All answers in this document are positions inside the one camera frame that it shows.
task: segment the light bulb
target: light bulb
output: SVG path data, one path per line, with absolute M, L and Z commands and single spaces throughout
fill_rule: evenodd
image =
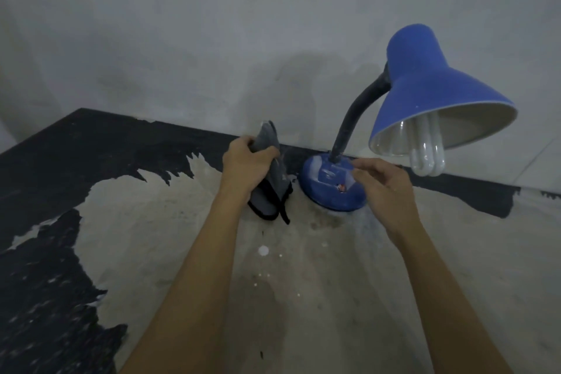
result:
M 405 121 L 411 170 L 418 176 L 438 176 L 444 172 L 444 147 L 438 111 Z

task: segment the forearm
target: forearm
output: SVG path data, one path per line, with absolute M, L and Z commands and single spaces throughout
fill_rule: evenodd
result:
M 424 229 L 408 234 L 398 247 L 435 372 L 512 372 Z
M 122 370 L 219 371 L 221 331 L 244 197 L 221 190 L 160 309 Z

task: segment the lamp base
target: lamp base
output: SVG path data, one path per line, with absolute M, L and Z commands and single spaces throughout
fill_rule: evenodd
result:
M 328 153 L 318 154 L 306 160 L 298 181 L 302 191 L 316 204 L 333 211 L 350 212 L 366 204 L 364 188 L 354 180 L 352 170 L 347 157 L 332 163 Z

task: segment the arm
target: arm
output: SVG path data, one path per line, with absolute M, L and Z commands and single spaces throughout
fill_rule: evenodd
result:
M 221 371 L 221 340 L 238 222 L 276 148 L 251 153 L 239 138 L 224 154 L 221 186 L 207 219 L 121 374 Z
M 368 204 L 403 256 L 434 371 L 511 373 L 425 232 L 407 172 L 377 158 L 353 164 Z

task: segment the blue lamp shade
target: blue lamp shade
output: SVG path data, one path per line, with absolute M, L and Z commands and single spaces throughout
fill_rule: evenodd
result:
M 414 24 L 388 44 L 392 90 L 374 123 L 368 146 L 379 155 L 409 154 L 404 123 L 437 111 L 444 148 L 486 138 L 513 122 L 517 109 L 485 83 L 448 66 L 432 30 Z

